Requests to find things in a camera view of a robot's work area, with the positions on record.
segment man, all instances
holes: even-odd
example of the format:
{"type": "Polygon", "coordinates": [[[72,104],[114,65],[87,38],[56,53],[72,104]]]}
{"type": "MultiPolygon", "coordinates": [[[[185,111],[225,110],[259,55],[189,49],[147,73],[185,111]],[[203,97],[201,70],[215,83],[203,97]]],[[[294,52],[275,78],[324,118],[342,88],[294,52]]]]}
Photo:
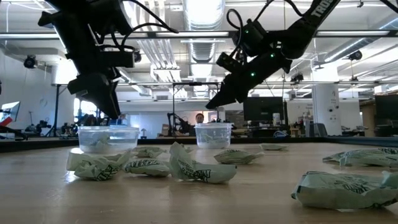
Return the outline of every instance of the man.
{"type": "Polygon", "coordinates": [[[197,124],[202,124],[203,120],[205,119],[205,115],[203,115],[202,113],[198,113],[195,119],[197,121],[197,124]]]}

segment computer monitor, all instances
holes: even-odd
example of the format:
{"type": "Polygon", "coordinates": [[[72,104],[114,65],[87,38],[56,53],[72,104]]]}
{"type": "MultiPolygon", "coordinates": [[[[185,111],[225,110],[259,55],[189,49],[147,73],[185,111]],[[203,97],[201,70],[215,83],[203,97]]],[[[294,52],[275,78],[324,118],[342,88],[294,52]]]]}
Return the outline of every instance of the computer monitor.
{"type": "Polygon", "coordinates": [[[20,102],[6,103],[1,106],[0,122],[10,117],[12,121],[17,121],[20,102]]]}
{"type": "Polygon", "coordinates": [[[272,115],[279,113],[284,118],[282,97],[249,97],[243,102],[245,121],[272,121],[272,115]]]}
{"type": "Polygon", "coordinates": [[[376,96],[376,116],[382,119],[398,119],[398,95],[376,96]]]}

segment clear plastic container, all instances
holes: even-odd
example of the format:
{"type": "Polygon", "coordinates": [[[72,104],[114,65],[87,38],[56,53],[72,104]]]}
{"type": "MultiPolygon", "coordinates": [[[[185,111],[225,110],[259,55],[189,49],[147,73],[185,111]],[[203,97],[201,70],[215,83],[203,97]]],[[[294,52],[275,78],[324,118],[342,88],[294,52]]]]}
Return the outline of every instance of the clear plastic container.
{"type": "Polygon", "coordinates": [[[125,126],[81,126],[79,145],[83,152],[112,154],[137,147],[139,128],[125,126]]]}
{"type": "Polygon", "coordinates": [[[197,144],[202,149],[224,149],[231,144],[231,123],[207,123],[195,126],[197,144]]]}

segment wooden table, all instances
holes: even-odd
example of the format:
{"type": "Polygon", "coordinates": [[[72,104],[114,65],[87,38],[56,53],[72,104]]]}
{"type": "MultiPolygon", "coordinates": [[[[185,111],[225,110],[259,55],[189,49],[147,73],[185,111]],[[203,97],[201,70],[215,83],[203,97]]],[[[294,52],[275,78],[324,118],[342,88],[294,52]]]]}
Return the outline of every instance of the wooden table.
{"type": "MultiPolygon", "coordinates": [[[[257,145],[233,145],[253,150],[257,145]]],[[[0,223],[394,223],[398,205],[380,210],[339,212],[305,208],[290,198],[308,170],[380,175],[383,168],[323,164],[321,158],[364,146],[291,144],[266,152],[255,164],[238,166],[229,184],[179,182],[171,177],[80,180],[65,171],[67,148],[0,154],[0,223]]],[[[214,164],[217,150],[192,157],[214,164]]],[[[168,154],[160,159],[167,160],[168,154]]]]}

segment white column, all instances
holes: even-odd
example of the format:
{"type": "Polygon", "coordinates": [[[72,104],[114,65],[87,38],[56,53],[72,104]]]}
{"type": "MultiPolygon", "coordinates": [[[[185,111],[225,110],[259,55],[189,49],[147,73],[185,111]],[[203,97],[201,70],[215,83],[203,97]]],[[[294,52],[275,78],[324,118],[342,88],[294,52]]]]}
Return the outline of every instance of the white column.
{"type": "MultiPolygon", "coordinates": [[[[338,81],[336,66],[329,65],[312,72],[313,81],[338,81]]],[[[319,84],[312,87],[314,123],[325,125],[328,135],[341,134],[339,92],[337,84],[319,84]]]]}

